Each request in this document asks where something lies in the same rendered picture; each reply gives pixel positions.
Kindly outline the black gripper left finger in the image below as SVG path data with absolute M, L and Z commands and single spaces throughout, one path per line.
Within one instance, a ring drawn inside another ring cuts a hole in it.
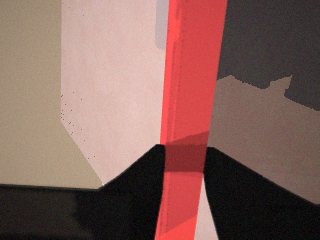
M 98 189 L 0 184 L 0 240 L 155 240 L 165 157 L 156 144 Z

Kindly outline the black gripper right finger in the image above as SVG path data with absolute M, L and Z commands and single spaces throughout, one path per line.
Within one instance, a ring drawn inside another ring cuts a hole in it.
M 207 147 L 203 176 L 218 240 L 320 240 L 320 204 L 214 147 Z

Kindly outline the red box lid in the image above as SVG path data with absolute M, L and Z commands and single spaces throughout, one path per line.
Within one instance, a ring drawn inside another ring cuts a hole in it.
M 227 0 L 169 0 L 155 240 L 194 240 Z

